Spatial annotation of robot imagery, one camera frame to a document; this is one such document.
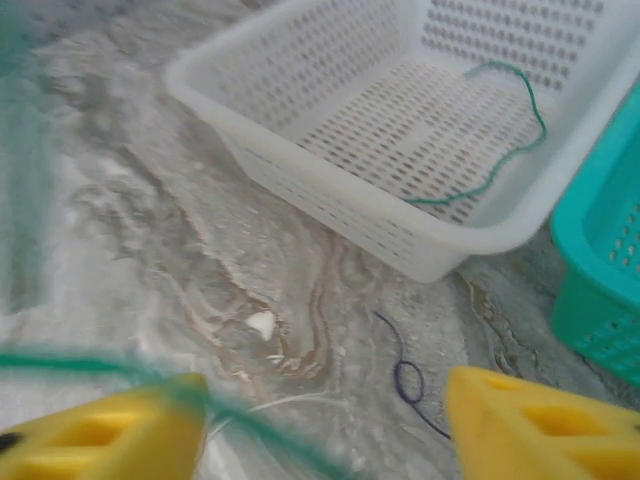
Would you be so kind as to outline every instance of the wire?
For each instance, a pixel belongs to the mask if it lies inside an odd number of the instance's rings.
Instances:
[[[193,387],[171,382],[159,375],[150,366],[135,362],[132,359],[102,357],[95,352],[47,352],[34,348],[0,349],[0,370],[33,370],[50,373],[83,373],[101,375],[124,375],[135,378],[141,383],[156,384],[162,382],[166,392],[180,402],[185,409],[201,413],[203,411],[218,412],[220,416],[233,418],[250,434],[256,435],[263,442],[277,445],[285,451],[304,461],[316,472],[332,479],[355,478],[356,474],[341,460],[327,455],[314,445],[307,443],[294,433],[276,429],[259,416],[250,414],[242,402],[228,399],[220,394],[201,392]]]
[[[391,329],[391,331],[395,335],[396,341],[398,343],[398,361],[396,362],[396,364],[393,367],[393,381],[394,381],[394,384],[395,384],[395,387],[396,387],[396,392],[398,393],[398,396],[402,399],[402,401],[404,403],[409,405],[413,409],[413,411],[416,412],[416,414],[427,425],[429,425],[435,432],[437,432],[438,434],[440,434],[441,436],[443,436],[447,440],[451,440],[451,435],[448,434],[447,432],[445,432],[438,425],[436,425],[433,422],[433,420],[431,420],[429,417],[427,417],[422,412],[422,410],[420,410],[420,408],[419,408],[419,404],[424,399],[424,395],[425,395],[424,374],[422,373],[422,370],[420,369],[420,367],[418,367],[418,365],[416,365],[414,362],[412,362],[411,360],[405,360],[405,358],[404,358],[404,339],[402,338],[402,335],[400,335],[400,331],[398,330],[398,327],[396,327],[395,324],[391,320],[389,320],[385,316],[381,315],[380,313],[373,312],[373,314],[376,317],[378,317],[380,320],[382,320],[384,323],[387,324],[387,326]],[[416,395],[415,397],[411,397],[409,395],[409,393],[407,393],[407,390],[405,389],[404,385],[402,384],[402,369],[404,367],[408,367],[408,368],[412,369],[418,375],[418,379],[419,379],[420,383],[419,383],[419,386],[418,386],[418,395]]]
[[[489,69],[499,69],[499,70],[509,70],[510,72],[519,76],[527,87],[527,91],[529,92],[529,97],[531,99],[531,109],[533,110],[533,114],[538,120],[540,124],[540,135],[533,142],[528,145],[524,145],[522,147],[515,147],[512,150],[509,150],[505,153],[493,166],[493,168],[489,171],[489,176],[484,184],[477,188],[473,188],[471,190],[467,190],[466,192],[455,193],[443,198],[406,198],[405,202],[410,203],[412,205],[449,205],[450,203],[456,202],[458,200],[463,200],[469,197],[475,197],[483,194],[493,185],[498,177],[498,174],[502,170],[502,168],[515,156],[521,155],[523,153],[531,152],[532,150],[538,148],[542,143],[546,140],[548,130],[547,125],[540,114],[540,110],[538,109],[538,103],[536,101],[535,93],[533,92],[533,87],[531,86],[531,82],[527,78],[527,76],[517,67],[513,65],[509,65],[508,63],[498,62],[498,61],[489,61],[485,62],[481,65],[478,65],[475,68],[472,68],[468,72],[464,74],[466,78],[473,78],[485,70]]]
[[[268,410],[270,408],[277,407],[279,405],[284,405],[287,403],[295,403],[295,402],[317,402],[317,403],[322,403],[324,405],[332,405],[334,407],[341,407],[341,408],[345,408],[348,406],[346,402],[341,402],[339,400],[333,400],[331,398],[321,397],[320,395],[321,394],[308,393],[305,395],[295,395],[293,397],[281,398],[273,402],[264,403],[262,405],[258,405],[257,407],[253,407],[249,409],[249,412],[250,413],[261,412],[263,410]],[[211,439],[216,435],[218,435],[222,431],[222,429],[224,429],[231,421],[233,421],[233,418],[225,418],[224,420],[222,420],[218,424],[218,426],[211,431],[211,433],[209,434],[209,438]]]

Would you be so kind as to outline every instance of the gray marble surface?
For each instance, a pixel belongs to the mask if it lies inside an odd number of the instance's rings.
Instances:
[[[39,51],[59,172],[51,288],[45,305],[3,319],[2,340],[160,357],[256,404],[314,394],[267,414],[379,478],[459,473],[451,445],[397,398],[397,345],[374,309],[397,322],[425,372],[421,408],[445,428],[447,371],[459,364],[638,408],[637,390],[553,338],[564,267],[547,229],[516,252],[417,284],[243,175],[168,96],[161,72],[248,13],[234,0],[176,0]],[[273,314],[272,332],[247,323],[259,312]],[[0,427],[122,386],[0,380]],[[209,442],[201,478],[305,477],[224,438]]]

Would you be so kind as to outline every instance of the green fishing line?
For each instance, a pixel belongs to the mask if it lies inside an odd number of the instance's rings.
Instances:
[[[219,393],[205,394],[195,388],[177,385],[168,381],[169,376],[158,373],[157,369],[134,360],[121,361],[95,354],[60,351],[49,353],[45,350],[21,347],[0,351],[0,370],[23,370],[36,373],[63,373],[84,375],[119,375],[140,384],[166,385],[166,392],[178,400],[185,408],[203,408],[215,413],[218,424],[232,418],[244,432],[252,438],[259,438],[266,445],[279,447],[282,451],[299,459],[313,471],[325,478],[363,478],[352,472],[343,462],[331,458],[322,450],[293,433],[284,432],[271,425],[237,399],[226,398]]]
[[[489,175],[485,183],[477,188],[473,188],[465,192],[455,193],[443,198],[406,198],[404,199],[405,202],[410,203],[412,205],[449,205],[453,202],[463,200],[465,198],[481,195],[485,193],[487,190],[489,190],[489,188],[491,188],[493,183],[496,181],[496,178],[498,177],[502,168],[513,157],[533,151],[534,149],[538,148],[546,140],[547,125],[544,122],[542,115],[540,114],[540,110],[538,109],[538,103],[536,101],[536,96],[533,92],[533,87],[531,86],[531,82],[529,81],[527,76],[522,72],[522,70],[520,70],[517,67],[514,67],[513,65],[509,65],[508,63],[498,62],[498,61],[489,61],[469,70],[467,73],[465,73],[465,77],[473,78],[476,75],[479,75],[480,73],[489,69],[508,70],[510,72],[515,73],[524,81],[524,84],[527,86],[527,91],[529,92],[529,97],[531,99],[531,109],[533,110],[533,114],[535,115],[536,120],[538,120],[538,123],[540,124],[540,129],[541,129],[540,135],[538,135],[538,138],[536,138],[530,144],[524,145],[522,147],[516,147],[512,150],[509,150],[507,153],[505,153],[496,162],[493,168],[489,171]]]

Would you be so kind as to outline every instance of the basket rim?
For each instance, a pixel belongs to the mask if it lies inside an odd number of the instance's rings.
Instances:
[[[600,289],[637,311],[640,311],[640,280],[596,255],[585,236],[583,221],[618,165],[617,160],[639,132],[640,81],[585,161],[552,220],[553,238],[565,260]]]

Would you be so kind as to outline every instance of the white plastic basket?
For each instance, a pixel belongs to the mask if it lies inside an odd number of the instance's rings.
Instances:
[[[540,227],[640,71],[637,0],[289,0],[185,52],[169,91],[245,172],[418,281]],[[465,79],[493,59],[532,80]]]

